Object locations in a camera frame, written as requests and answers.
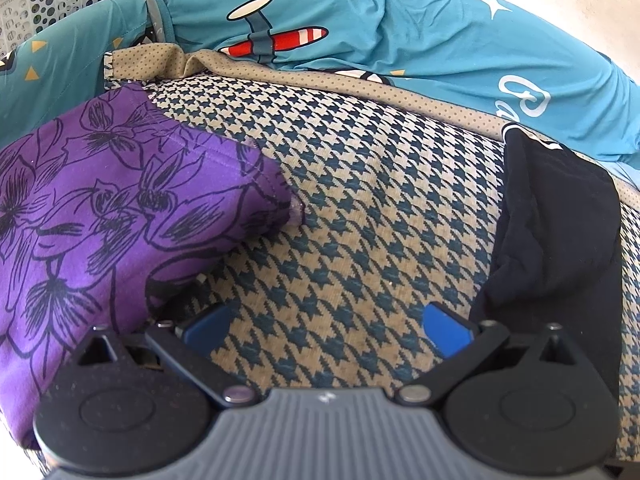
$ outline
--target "houndstooth cushion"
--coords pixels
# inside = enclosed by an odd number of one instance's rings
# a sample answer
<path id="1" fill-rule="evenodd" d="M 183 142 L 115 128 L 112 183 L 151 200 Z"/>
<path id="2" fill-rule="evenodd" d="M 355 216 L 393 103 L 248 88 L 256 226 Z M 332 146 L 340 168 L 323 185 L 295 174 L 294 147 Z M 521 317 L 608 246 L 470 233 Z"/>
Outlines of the houndstooth cushion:
<path id="1" fill-rule="evenodd" d="M 245 244 L 204 280 L 192 309 L 236 318 L 213 355 L 270 386 L 386 388 L 433 366 L 422 307 L 459 314 L 486 279 L 502 193 L 502 145 L 435 120 L 330 92 L 200 75 L 153 101 L 217 134 L 251 136 L 300 190 L 302 230 Z M 622 205 L 622 433 L 638 455 L 640 221 Z"/>

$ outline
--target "black sock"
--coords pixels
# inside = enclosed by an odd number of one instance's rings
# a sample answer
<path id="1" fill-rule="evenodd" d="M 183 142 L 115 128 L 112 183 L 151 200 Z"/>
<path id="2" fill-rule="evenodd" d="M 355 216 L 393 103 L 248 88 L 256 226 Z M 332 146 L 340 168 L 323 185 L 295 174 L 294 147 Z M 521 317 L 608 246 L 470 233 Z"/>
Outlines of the black sock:
<path id="1" fill-rule="evenodd" d="M 490 275 L 470 319 L 514 333 L 558 322 L 618 398 L 620 199 L 609 174 L 557 143 L 505 126 L 504 195 Z"/>

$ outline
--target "silver rivet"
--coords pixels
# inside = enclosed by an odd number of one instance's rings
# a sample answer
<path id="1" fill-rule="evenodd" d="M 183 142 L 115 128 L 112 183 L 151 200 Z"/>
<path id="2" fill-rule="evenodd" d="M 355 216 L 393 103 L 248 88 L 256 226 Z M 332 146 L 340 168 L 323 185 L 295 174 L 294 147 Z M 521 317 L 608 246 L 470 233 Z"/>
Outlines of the silver rivet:
<path id="1" fill-rule="evenodd" d="M 403 386 L 400 388 L 400 398 L 404 402 L 410 402 L 411 404 L 418 404 L 420 402 L 426 402 L 431 397 L 431 390 L 422 384 L 411 384 L 410 386 Z"/>
<path id="2" fill-rule="evenodd" d="M 255 399 L 255 392 L 248 386 L 229 386 L 222 392 L 222 396 L 226 402 L 231 404 L 246 404 Z"/>

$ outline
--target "cartoon airplane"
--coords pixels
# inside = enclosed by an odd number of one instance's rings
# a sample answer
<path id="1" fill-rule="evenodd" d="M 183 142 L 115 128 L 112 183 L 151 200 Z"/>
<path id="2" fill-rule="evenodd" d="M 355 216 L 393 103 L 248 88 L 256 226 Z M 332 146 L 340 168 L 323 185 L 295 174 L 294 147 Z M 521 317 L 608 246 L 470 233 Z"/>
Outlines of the cartoon airplane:
<path id="1" fill-rule="evenodd" d="M 232 57 L 258 56 L 258 63 L 270 63 L 276 52 L 293 50 L 322 40 L 329 31 L 324 27 L 305 27 L 286 32 L 271 33 L 271 23 L 262 13 L 273 0 L 249 0 L 232 10 L 226 18 L 230 22 L 246 20 L 251 33 L 246 40 L 221 48 L 220 52 Z"/>

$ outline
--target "blue plastic tab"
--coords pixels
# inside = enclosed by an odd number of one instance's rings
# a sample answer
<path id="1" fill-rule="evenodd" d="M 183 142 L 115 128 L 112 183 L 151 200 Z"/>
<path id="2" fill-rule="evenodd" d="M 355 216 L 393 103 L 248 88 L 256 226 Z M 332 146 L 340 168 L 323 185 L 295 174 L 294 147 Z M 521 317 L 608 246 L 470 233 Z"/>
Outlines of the blue plastic tab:
<path id="1" fill-rule="evenodd" d="M 471 323 L 437 303 L 428 303 L 422 313 L 422 328 L 436 350 L 451 357 L 474 340 Z"/>
<path id="2" fill-rule="evenodd" d="M 193 351 L 210 359 L 211 353 L 224 343 L 230 327 L 231 309 L 227 305 L 214 306 L 193 320 L 181 339 Z"/>

